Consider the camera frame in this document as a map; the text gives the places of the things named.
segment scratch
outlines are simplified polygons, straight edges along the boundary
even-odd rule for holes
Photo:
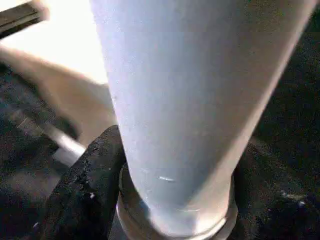
[[[188,212],[199,212],[200,211],[200,209],[189,209],[189,210],[177,209],[177,210],[181,211],[181,212],[186,212],[186,213],[188,213]]]
[[[167,182],[174,182],[175,181],[173,178],[165,177],[165,176],[160,176],[159,179],[160,180],[165,180]]]

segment gloved hand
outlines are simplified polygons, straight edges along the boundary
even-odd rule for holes
[[[26,239],[108,239],[125,161],[118,126],[111,126],[62,176]]]

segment cylindrical tube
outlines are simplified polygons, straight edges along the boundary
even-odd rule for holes
[[[164,236],[228,211],[231,177],[316,0],[92,0],[129,173]]]

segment metal rod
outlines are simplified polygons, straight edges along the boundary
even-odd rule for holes
[[[92,1],[129,174],[147,206],[139,218],[163,238],[205,239],[228,221],[232,173],[316,4]]]

